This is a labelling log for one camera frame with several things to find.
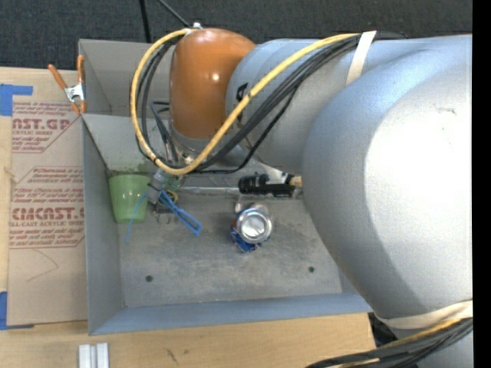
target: cardboard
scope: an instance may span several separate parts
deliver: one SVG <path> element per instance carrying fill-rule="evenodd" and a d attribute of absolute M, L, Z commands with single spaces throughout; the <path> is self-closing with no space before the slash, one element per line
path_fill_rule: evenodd
<path fill-rule="evenodd" d="M 60 73 L 69 86 L 77 82 L 76 72 Z M 4 278 L 7 244 L 9 256 L 7 325 L 85 319 L 81 119 L 48 70 L 0 68 L 0 83 L 32 87 L 3 117 L 11 126 L 2 130 L 2 181 L 12 187 L 2 188 L 3 222 L 5 211 L 9 217 L 0 228 Z"/>

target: black stand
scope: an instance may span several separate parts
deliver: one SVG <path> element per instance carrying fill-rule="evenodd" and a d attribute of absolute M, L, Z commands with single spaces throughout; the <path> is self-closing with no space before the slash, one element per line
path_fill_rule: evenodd
<path fill-rule="evenodd" d="M 150 26 L 148 25 L 147 8 L 145 7 L 145 0 L 138 0 L 140 2 L 141 18 L 143 19 L 143 28 L 145 30 L 145 40 L 148 44 L 152 43 L 150 36 Z"/>
<path fill-rule="evenodd" d="M 138 0 L 140 2 L 141 17 L 143 19 L 143 28 L 145 30 L 145 38 L 147 43 L 152 43 L 152 38 L 150 36 L 150 26 L 148 25 L 147 7 L 145 6 L 145 0 Z M 163 5 L 167 11 L 174 15 L 177 19 L 183 23 L 186 27 L 190 28 L 191 25 L 183 19 L 170 5 L 168 5 L 164 0 L 157 0 L 161 5 Z"/>

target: yellow cable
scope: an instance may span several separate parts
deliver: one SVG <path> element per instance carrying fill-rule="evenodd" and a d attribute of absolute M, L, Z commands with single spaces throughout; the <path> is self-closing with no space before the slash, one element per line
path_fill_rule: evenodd
<path fill-rule="evenodd" d="M 206 145 L 205 149 L 188 165 L 180 169 L 170 168 L 165 165 L 160 159 L 158 159 L 157 155 L 153 153 L 150 146 L 143 138 L 143 134 L 140 130 L 140 125 L 138 124 L 137 119 L 137 88 L 138 82 L 140 81 L 141 72 L 145 66 L 145 64 L 149 61 L 150 56 L 157 50 L 157 48 L 164 44 L 165 42 L 173 39 L 175 37 L 179 37 L 180 35 L 186 35 L 190 31 L 194 31 L 197 29 L 188 29 L 185 28 L 183 30 L 175 31 L 160 40 L 158 40 L 155 44 L 153 44 L 150 49 L 145 53 L 142 57 L 140 63 L 138 64 L 137 69 L 135 70 L 135 75 L 133 76 L 133 81 L 131 83 L 131 92 L 130 92 L 130 113 L 131 119 L 133 121 L 133 127 L 135 129 L 135 133 L 137 135 L 137 139 L 140 142 L 142 150 L 150 157 L 153 163 L 155 163 L 158 167 L 160 167 L 164 172 L 181 176 L 187 173 L 192 172 L 195 168 L 197 168 L 203 160 L 213 151 L 219 141 L 223 138 L 227 130 L 232 126 L 233 122 L 236 120 L 237 116 L 249 105 L 249 102 L 252 98 L 254 98 L 259 91 L 261 91 L 266 85 L 269 84 L 273 79 L 275 79 L 281 72 L 283 72 L 287 67 L 295 63 L 297 60 L 303 58 L 306 54 L 309 54 L 316 49 L 323 48 L 324 46 L 334 44 L 335 42 L 342 41 L 345 38 L 353 37 L 358 35 L 358 33 L 350 33 L 350 34 L 340 34 L 335 35 L 333 37 L 325 38 L 320 41 L 317 41 L 309 46 L 301 49 L 300 51 L 295 52 L 290 57 L 286 58 L 282 63 L 278 64 L 275 68 L 273 68 L 267 75 L 265 75 L 250 91 L 249 93 L 239 102 L 236 108 L 231 112 L 231 114 L 227 117 L 223 125 L 218 129 L 215 136 L 209 141 Z"/>

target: metal clamp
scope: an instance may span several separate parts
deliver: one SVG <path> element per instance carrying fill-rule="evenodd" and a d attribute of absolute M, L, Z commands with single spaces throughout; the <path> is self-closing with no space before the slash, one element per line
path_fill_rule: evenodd
<path fill-rule="evenodd" d="M 61 77 L 60 73 L 53 64 L 48 64 L 48 70 L 53 74 L 56 83 L 64 91 L 67 99 L 70 101 L 72 109 L 80 116 L 87 110 L 87 101 L 85 100 L 85 69 L 84 56 L 79 55 L 77 59 L 78 84 L 69 87 Z M 80 106 L 75 103 L 75 98 L 80 98 Z"/>

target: green cup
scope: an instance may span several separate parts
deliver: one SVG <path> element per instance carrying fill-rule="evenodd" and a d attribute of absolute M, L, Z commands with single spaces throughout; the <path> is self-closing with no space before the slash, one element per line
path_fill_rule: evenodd
<path fill-rule="evenodd" d="M 110 200 L 117 223 L 127 224 L 145 221 L 147 198 L 144 198 L 133 216 L 135 208 L 147 190 L 150 178 L 142 175 L 118 175 L 109 178 Z"/>

